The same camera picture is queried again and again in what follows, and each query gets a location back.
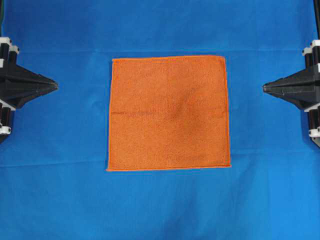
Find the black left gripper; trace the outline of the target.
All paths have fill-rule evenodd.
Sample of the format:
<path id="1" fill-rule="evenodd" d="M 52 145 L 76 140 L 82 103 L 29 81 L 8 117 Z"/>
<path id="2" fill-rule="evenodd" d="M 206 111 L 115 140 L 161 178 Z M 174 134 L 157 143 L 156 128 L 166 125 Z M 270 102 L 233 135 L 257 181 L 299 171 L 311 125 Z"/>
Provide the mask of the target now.
<path id="1" fill-rule="evenodd" d="M 19 53 L 20 49 L 16 45 L 12 45 L 12 40 L 9 37 L 0 38 L 1 143 L 12 133 L 16 109 L 21 109 L 29 101 L 58 89 L 58 84 L 54 80 L 16 65 Z"/>

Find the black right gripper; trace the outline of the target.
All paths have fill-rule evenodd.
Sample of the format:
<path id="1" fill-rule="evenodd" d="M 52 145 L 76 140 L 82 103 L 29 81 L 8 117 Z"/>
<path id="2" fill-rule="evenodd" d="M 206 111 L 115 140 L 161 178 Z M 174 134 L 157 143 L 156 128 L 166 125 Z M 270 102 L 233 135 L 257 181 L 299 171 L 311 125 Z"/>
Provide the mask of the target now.
<path id="1" fill-rule="evenodd" d="M 308 117 L 308 136 L 320 147 L 320 41 L 313 40 L 302 55 L 306 69 L 263 85 L 263 91 L 280 98 Z"/>

